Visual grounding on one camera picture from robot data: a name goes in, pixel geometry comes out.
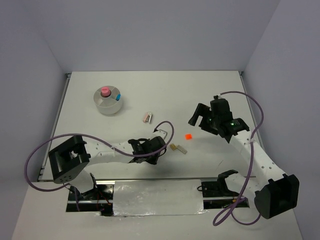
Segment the pink mini stapler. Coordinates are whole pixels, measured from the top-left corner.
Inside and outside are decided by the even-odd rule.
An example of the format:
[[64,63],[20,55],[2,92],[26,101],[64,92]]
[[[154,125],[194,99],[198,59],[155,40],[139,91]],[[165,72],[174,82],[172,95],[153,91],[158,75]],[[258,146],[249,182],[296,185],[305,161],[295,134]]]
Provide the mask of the pink mini stapler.
[[148,111],[145,116],[143,117],[143,122],[144,123],[148,123],[148,124],[151,124],[152,122],[152,116],[153,116],[153,113],[151,111]]

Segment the orange highlighter cap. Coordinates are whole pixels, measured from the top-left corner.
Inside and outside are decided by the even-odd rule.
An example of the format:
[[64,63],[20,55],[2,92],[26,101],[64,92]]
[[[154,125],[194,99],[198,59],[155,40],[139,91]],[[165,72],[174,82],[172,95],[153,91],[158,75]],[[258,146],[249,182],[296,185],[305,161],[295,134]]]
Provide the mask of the orange highlighter cap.
[[193,138],[193,136],[190,133],[185,135],[186,140],[191,140],[192,138]]

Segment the grey eraser piece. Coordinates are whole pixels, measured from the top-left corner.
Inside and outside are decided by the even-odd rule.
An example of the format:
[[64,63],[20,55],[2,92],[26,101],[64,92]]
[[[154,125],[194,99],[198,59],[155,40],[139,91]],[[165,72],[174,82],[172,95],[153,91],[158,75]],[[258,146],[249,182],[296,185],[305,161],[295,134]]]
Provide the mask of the grey eraser piece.
[[177,145],[176,148],[177,148],[180,152],[182,152],[183,154],[186,154],[186,153],[188,152],[188,151],[187,151],[185,148],[183,148],[181,145]]

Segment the pink marker pack bottle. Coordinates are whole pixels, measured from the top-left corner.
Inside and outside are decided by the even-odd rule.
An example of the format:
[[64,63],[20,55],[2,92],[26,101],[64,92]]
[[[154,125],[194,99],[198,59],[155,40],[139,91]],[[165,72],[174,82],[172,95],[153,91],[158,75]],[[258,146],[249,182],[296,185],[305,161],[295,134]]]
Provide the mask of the pink marker pack bottle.
[[103,98],[108,98],[111,94],[112,94],[112,91],[110,90],[110,88],[108,86],[104,86],[100,89],[100,95]]

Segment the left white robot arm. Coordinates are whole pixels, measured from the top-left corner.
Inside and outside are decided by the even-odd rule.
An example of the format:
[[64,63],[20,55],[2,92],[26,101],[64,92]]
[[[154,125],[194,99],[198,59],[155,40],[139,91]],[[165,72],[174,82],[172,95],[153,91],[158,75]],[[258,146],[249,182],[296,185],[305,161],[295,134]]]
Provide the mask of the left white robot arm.
[[162,130],[149,138],[129,139],[114,143],[111,147],[103,143],[86,141],[82,136],[72,136],[49,151],[48,157],[56,184],[70,184],[84,199],[97,196],[98,186],[90,165],[101,163],[149,163],[156,165],[161,153],[141,157],[162,148],[166,143],[166,133]]

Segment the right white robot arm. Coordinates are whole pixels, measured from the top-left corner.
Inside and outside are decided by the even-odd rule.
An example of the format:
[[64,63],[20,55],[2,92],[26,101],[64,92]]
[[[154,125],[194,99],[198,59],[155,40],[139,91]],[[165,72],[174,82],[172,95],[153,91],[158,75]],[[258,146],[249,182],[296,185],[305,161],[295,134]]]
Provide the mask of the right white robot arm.
[[214,96],[207,106],[199,103],[188,121],[195,126],[201,117],[201,130],[220,136],[232,145],[248,164],[248,175],[242,176],[237,170],[228,170],[217,177],[214,189],[202,184],[204,194],[220,193],[236,197],[237,202],[247,201],[265,219],[273,218],[298,204],[300,182],[294,175],[286,174],[254,140],[254,130],[241,118],[235,118],[229,102]]

